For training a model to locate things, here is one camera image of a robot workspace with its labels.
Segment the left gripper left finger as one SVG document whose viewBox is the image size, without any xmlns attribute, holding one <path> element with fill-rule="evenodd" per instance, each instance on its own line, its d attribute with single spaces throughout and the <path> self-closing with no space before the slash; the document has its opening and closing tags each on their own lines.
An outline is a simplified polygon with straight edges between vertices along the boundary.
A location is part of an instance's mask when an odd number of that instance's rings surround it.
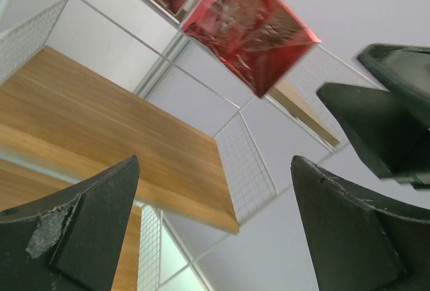
<svg viewBox="0 0 430 291">
<path fill-rule="evenodd" d="M 1 211 L 1 289 L 111 290 L 139 175 L 132 155 Z"/>
</svg>

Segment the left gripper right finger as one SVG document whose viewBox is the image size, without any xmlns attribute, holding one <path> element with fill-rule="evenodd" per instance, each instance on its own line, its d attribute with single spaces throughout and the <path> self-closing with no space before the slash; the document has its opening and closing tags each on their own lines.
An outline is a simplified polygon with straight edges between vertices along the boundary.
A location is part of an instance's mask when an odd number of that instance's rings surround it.
<svg viewBox="0 0 430 291">
<path fill-rule="evenodd" d="M 429 210 L 296 155 L 291 176 L 320 290 L 428 290 Z"/>
</svg>

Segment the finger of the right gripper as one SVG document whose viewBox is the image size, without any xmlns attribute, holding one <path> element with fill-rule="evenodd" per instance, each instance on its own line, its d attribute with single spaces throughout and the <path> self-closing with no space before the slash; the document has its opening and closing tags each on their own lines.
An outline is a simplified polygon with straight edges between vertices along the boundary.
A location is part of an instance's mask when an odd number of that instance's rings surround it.
<svg viewBox="0 0 430 291">
<path fill-rule="evenodd" d="M 412 114 L 429 115 L 429 47 L 375 43 L 357 60 Z"/>
<path fill-rule="evenodd" d="M 380 179 L 429 179 L 429 129 L 389 91 L 324 83 L 316 95 Z"/>
</svg>

